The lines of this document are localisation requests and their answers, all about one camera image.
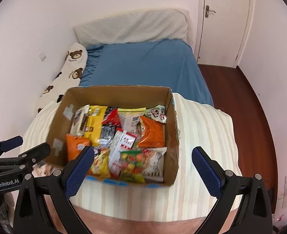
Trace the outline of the bear print long pillow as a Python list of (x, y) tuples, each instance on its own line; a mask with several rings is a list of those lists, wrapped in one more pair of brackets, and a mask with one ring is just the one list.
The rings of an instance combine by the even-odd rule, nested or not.
[(84, 46), (74, 43), (70, 47), (62, 69), (38, 99), (35, 106), (36, 114), (51, 102), (59, 103), (69, 88), (79, 85), (87, 59), (88, 53)]

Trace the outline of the clear yellow pastry packet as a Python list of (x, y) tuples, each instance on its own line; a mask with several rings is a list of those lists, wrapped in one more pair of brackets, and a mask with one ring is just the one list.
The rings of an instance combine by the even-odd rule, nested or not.
[(137, 135), (137, 124), (139, 123), (139, 117), (143, 116), (146, 112), (144, 108), (118, 108), (118, 115), (123, 130)]

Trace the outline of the wall switch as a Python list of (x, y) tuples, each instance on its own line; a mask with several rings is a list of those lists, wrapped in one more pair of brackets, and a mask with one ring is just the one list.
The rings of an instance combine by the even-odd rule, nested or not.
[(39, 58), (40, 58), (41, 61), (44, 61), (46, 59), (45, 53), (44, 52), (40, 53), (39, 54)]

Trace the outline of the yellow panda snack bag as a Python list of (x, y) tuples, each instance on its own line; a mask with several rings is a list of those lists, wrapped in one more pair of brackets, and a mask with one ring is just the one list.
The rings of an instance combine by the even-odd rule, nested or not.
[(103, 147), (94, 147), (94, 161), (88, 170), (88, 175), (96, 175), (106, 179), (111, 177), (109, 171), (109, 149)]

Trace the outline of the wall power outlet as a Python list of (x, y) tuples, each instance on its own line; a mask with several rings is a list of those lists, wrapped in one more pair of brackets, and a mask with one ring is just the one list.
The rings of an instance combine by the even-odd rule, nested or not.
[(283, 197), (282, 197), (282, 208), (287, 207), (287, 176), (285, 176), (284, 179), (284, 191), (283, 191)]

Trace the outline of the cat print blanket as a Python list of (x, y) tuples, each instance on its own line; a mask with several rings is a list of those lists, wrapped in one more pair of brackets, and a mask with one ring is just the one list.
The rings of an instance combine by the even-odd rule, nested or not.
[(193, 233), (216, 199), (211, 197), (192, 163), (200, 146), (225, 170), (241, 174), (230, 115), (173, 94), (167, 114), (168, 146), (163, 183), (124, 183), (87, 177), (71, 202), (94, 233), (121, 229), (128, 233)]

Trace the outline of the yellow snack packet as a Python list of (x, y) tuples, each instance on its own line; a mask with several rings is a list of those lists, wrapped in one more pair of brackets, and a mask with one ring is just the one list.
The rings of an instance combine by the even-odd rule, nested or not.
[(90, 106), (85, 125), (84, 138), (90, 141), (92, 146), (99, 146), (102, 131), (102, 122), (107, 110), (107, 106)]

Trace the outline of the red triangular snack packet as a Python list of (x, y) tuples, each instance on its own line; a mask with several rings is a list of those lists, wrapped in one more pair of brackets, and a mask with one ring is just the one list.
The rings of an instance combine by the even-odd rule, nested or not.
[(102, 121), (102, 125), (121, 127), (117, 108), (111, 108), (109, 111), (106, 112)]

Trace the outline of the cranberry cake packet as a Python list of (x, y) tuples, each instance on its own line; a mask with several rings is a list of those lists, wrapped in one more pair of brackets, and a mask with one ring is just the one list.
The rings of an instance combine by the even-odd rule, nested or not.
[(163, 182), (164, 181), (164, 156), (167, 147), (144, 148), (143, 149), (143, 171), (145, 180)]

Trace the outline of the red white stick packet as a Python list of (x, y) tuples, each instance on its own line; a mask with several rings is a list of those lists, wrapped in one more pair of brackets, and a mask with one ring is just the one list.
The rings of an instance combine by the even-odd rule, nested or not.
[(122, 128), (117, 128), (109, 148), (108, 162), (109, 171), (114, 179), (119, 177), (121, 171), (121, 165), (119, 164), (120, 152), (131, 150), (137, 137), (137, 135), (127, 132)]

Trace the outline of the green bubble gum bag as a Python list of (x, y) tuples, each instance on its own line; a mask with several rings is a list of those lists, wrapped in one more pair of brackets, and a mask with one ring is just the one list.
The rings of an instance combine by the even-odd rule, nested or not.
[(121, 171), (119, 179), (127, 182), (144, 183), (142, 151), (122, 151), (118, 162)]

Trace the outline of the blue bed sheet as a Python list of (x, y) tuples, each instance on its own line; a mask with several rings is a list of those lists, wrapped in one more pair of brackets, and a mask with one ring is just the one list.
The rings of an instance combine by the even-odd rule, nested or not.
[(86, 50), (81, 87), (162, 86), (185, 99), (214, 105), (192, 49), (182, 40), (90, 45)]

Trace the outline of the orange snack bag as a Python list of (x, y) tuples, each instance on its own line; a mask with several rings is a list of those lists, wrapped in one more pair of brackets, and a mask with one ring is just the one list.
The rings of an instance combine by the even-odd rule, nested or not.
[(146, 116), (139, 117), (141, 139), (138, 143), (140, 148), (165, 147), (163, 124)]
[(80, 152), (86, 147), (90, 146), (90, 140), (85, 137), (66, 135), (66, 151), (67, 160), (74, 160)]

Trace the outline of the white Franzzi cookie packet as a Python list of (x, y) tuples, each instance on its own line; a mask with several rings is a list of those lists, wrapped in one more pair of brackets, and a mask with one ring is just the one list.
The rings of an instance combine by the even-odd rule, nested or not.
[(73, 118), (73, 122), (70, 129), (70, 135), (83, 136), (85, 131), (86, 121), (88, 119), (90, 105), (85, 105), (78, 109)]

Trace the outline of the white door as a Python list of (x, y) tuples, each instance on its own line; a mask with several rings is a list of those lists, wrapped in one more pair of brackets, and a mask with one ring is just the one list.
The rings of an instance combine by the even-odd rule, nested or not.
[(243, 52), (253, 0), (199, 0), (195, 54), (201, 65), (235, 68)]

